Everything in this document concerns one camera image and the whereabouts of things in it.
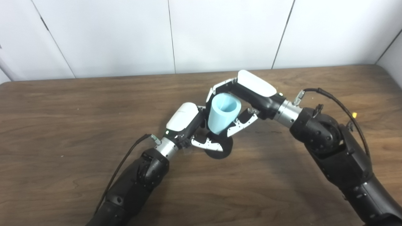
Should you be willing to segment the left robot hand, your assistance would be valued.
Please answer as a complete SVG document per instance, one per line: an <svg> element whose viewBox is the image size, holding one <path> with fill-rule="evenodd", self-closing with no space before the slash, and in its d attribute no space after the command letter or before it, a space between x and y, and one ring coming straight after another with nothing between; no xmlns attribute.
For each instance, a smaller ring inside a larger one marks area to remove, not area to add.
<svg viewBox="0 0 402 226"><path fill-rule="evenodd" d="M186 102L179 107L166 124L163 138L169 140L173 144L173 148L177 150L195 146L222 153L223 147L217 141L196 134L204 122L203 108L194 103Z"/></svg>

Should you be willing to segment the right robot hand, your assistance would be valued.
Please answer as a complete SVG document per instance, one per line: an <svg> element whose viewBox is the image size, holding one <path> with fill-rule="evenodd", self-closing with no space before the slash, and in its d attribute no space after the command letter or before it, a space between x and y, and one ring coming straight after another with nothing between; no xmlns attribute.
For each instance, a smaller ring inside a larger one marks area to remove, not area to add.
<svg viewBox="0 0 402 226"><path fill-rule="evenodd" d="M231 137L257 119L273 120L285 97L275 87L247 70L217 83L206 99L207 129Z"/></svg>

